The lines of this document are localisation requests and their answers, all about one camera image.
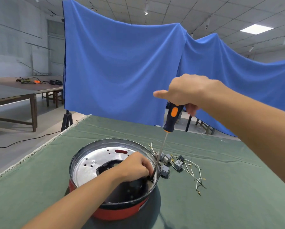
metal rim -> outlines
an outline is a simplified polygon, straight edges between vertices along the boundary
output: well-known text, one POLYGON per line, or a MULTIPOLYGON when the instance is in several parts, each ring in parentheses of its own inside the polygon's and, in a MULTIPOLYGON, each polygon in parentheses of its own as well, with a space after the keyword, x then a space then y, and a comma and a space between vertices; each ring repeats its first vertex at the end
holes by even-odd
MULTIPOLYGON (((72 157, 70 165, 69 165, 69 175, 70 175, 70 180, 73 182, 73 184, 78 187, 78 185, 75 180, 74 180, 74 170, 76 166, 83 161, 83 158, 86 157, 88 154, 91 154, 92 152, 95 152, 100 149, 107 148, 108 146, 111 147, 119 147, 119 148, 124 148, 128 149, 131 151, 137 151, 143 154, 148 160, 151 162, 152 166, 155 167, 156 164, 156 158, 155 155, 148 150, 145 146, 131 141, 127 139, 121 139, 121 138, 107 138, 107 139, 101 139, 97 140, 94 142, 89 143, 88 145, 82 147, 76 154, 72 157)), ((113 203, 113 202, 104 202, 101 206, 118 206, 118 205, 128 205, 128 204, 135 204, 143 201, 148 195, 154 190, 156 187, 156 184, 158 182, 160 176, 160 166, 158 165, 156 167, 156 175, 154 177, 154 182, 152 188, 148 190, 143 196, 140 198, 133 199, 131 201, 126 201, 126 202, 118 202, 118 203, 113 203)))

blue fabric backdrop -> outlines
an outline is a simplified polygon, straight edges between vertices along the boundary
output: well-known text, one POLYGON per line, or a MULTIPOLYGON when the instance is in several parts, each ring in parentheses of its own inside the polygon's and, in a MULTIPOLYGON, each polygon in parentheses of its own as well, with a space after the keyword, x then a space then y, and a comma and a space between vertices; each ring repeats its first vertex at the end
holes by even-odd
MULTIPOLYGON (((285 111, 285 60, 252 61, 229 48, 217 34, 198 40, 186 35, 179 69, 179 74, 184 73, 220 80, 245 96, 285 111)), ((223 133, 234 135, 203 110, 196 117, 223 133)))
POLYGON ((103 17, 64 0, 65 108, 146 125, 163 125, 167 89, 186 42, 179 24, 141 26, 103 17))
MULTIPOLYGON (((177 75, 199 74, 285 111, 285 61, 265 64, 234 52, 217 34, 194 40, 179 24, 117 22, 64 0, 65 108, 83 114, 162 125, 167 89, 177 75)), ((197 117, 229 135, 199 110, 197 117)))

tiled floor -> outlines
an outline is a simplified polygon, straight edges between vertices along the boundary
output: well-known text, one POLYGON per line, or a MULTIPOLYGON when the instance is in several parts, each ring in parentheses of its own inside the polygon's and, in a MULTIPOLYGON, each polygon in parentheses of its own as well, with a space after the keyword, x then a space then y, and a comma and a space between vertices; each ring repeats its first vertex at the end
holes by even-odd
MULTIPOLYGON (((38 128, 36 132, 32 132, 32 127, 29 125, 14 124, 0 121, 0 146, 8 146, 14 142, 39 137, 45 134, 60 131, 63 115, 65 113, 64 107, 55 108, 55 105, 50 101, 50 106, 46 106, 46 100, 41 99, 41 96, 37 97, 37 109, 38 109, 38 128)), ((73 113, 73 120, 79 120, 84 115, 80 113, 73 113)), ((0 106, 0 117, 13 118, 18 120, 31 120, 30 115, 30 103, 28 100, 12 103, 4 106, 0 106)), ((189 115, 183 112, 182 118, 175 125, 177 130, 185 130, 189 115)), ((189 132, 199 133, 202 136, 205 135, 205 129, 199 125, 195 125, 196 118, 192 118, 189 127, 189 132)), ((18 144, 12 145, 8 148, 0 148, 0 173, 5 169, 14 165, 21 160, 27 154, 30 154, 53 138, 57 133, 47 135, 42 138, 33 139, 18 144)), ((237 139, 229 135, 216 131, 214 136, 228 139, 237 139)))

white label sticker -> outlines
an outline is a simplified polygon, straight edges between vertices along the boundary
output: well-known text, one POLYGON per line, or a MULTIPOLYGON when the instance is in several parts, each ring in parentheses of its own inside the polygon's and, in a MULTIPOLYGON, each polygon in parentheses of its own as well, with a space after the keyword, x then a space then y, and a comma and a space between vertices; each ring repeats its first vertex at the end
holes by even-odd
POLYGON ((138 209, 138 211, 140 211, 140 209, 144 207, 144 205, 147 203, 147 201, 145 201, 144 204, 142 204, 142 205, 140 206, 140 208, 138 209))

square ceiling light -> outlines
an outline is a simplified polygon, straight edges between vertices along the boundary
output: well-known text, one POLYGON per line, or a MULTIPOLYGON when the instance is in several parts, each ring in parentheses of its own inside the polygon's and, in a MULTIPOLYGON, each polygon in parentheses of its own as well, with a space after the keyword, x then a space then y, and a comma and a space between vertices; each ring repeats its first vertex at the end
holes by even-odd
POLYGON ((254 24, 240 31, 250 33, 250 34, 260 34, 260 33, 266 32, 271 29, 273 28, 254 24))

